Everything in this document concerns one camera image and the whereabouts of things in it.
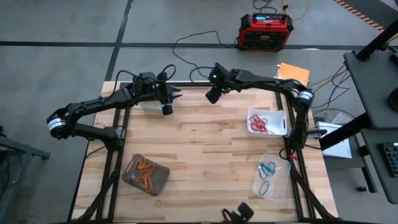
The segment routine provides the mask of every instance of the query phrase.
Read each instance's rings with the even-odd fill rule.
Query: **keyboard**
[[[379,148],[391,177],[398,177],[398,142],[383,143]]]

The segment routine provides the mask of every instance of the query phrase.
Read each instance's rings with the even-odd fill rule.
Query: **butcher block tabletop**
[[[102,95],[110,95],[113,86],[114,82],[105,82]],[[205,97],[208,87],[180,89],[183,96],[176,100],[174,113],[170,116],[143,111],[139,106],[131,109],[121,174],[133,155],[141,154],[168,167],[170,177],[163,192],[156,197],[120,178],[114,221],[220,222],[223,220],[222,209],[236,211],[241,202],[254,210],[251,222],[297,221],[290,178],[282,203],[261,198],[251,190],[261,156],[265,153],[279,156],[284,141],[283,138],[248,136],[248,109],[277,111],[275,93],[257,89],[241,93],[233,91],[212,105]],[[309,127],[312,128],[311,113],[309,117]],[[97,113],[94,126],[111,126],[113,118],[114,110]],[[307,144],[319,147],[314,139],[308,139]],[[92,141],[87,153],[101,146],[101,141]],[[322,151],[306,147],[303,156],[312,191],[326,209],[337,216]],[[72,218],[82,215],[100,191],[105,160],[106,149],[85,160]],[[105,200],[104,214],[108,213],[110,192]],[[301,189],[300,197],[304,214],[308,216]]]

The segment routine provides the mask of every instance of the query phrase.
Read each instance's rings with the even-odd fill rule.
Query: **concrete floor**
[[[300,15],[306,3],[290,1],[290,12]],[[114,42],[126,4],[127,0],[1,1],[0,41]],[[251,4],[240,0],[135,0],[123,42],[174,43],[188,34],[217,30],[221,41],[232,43],[239,18],[254,12]],[[281,5],[280,0],[270,4],[278,9]],[[294,26],[290,45],[365,45],[378,35],[376,29],[332,0],[315,0],[308,15]],[[186,42],[216,43],[216,37],[209,34]],[[110,47],[0,47],[0,124],[11,139],[52,153],[49,161],[31,162],[14,204],[12,220],[55,223],[67,219],[87,141],[51,138],[45,119],[70,102],[99,95],[112,51]],[[219,62],[226,68],[243,68],[269,77],[274,75],[275,65],[285,62],[309,69],[311,82],[334,74],[343,63],[342,55],[349,51],[349,47],[285,49],[279,53],[177,49],[179,55],[199,65]],[[178,68],[174,80],[188,80],[192,67],[175,58],[170,48],[122,48],[113,73],[120,69],[159,72],[170,63]],[[350,91],[330,107],[360,115],[364,110],[351,79],[345,86]],[[331,89],[328,85],[319,91],[313,105],[325,102]],[[328,111],[329,120],[335,114]],[[81,121],[92,124],[93,116]],[[340,217],[394,222],[398,205],[387,202],[380,186],[376,194],[354,190],[364,183],[359,169],[333,170],[329,176]]]

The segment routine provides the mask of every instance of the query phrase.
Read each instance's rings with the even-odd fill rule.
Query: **floor tape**
[[[358,10],[354,9],[351,7],[349,4],[345,3],[342,0],[334,0],[337,4],[339,4],[341,7],[345,8],[348,10],[350,13],[354,14],[356,17],[362,19],[364,22],[372,26],[373,28],[377,29],[380,32],[384,31],[384,27],[379,25],[377,22],[374,22],[371,20],[368,16],[364,15],[362,12],[359,12]]]

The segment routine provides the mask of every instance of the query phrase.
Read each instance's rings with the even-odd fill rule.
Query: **orange paper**
[[[310,71],[304,68],[299,68],[293,65],[282,63],[280,65],[278,78],[284,80],[293,78],[295,80],[298,80],[301,84],[307,86],[308,79],[310,78]]]

